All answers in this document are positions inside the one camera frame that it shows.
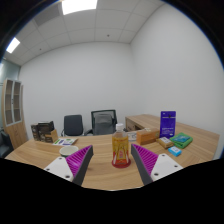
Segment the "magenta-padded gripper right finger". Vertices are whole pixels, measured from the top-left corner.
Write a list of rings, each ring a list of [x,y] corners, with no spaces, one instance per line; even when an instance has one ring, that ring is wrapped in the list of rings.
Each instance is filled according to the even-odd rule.
[[[131,154],[136,162],[144,185],[148,185],[182,169],[182,166],[167,154],[162,153],[157,155],[136,144],[131,145]]]

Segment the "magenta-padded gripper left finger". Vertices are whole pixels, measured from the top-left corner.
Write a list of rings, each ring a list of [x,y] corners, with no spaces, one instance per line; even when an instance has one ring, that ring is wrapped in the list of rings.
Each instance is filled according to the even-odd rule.
[[[93,156],[93,146],[86,146],[68,157],[57,157],[44,170],[81,186]]]

